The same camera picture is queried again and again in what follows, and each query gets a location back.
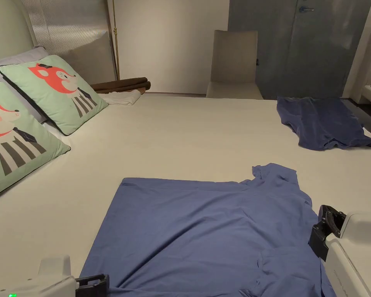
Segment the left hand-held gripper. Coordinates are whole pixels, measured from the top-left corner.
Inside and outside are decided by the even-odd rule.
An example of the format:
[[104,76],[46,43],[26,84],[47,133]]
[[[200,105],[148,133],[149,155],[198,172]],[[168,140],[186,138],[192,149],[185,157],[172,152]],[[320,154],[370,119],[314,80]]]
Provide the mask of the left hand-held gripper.
[[0,297],[108,297],[109,275],[75,278],[69,255],[50,256],[40,262],[38,273],[0,290]]

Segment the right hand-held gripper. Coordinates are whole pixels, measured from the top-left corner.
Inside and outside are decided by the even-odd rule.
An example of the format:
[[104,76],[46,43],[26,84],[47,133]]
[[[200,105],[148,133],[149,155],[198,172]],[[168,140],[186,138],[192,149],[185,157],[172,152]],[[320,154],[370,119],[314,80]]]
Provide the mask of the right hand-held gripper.
[[309,246],[338,297],[371,297],[371,213],[321,205]]

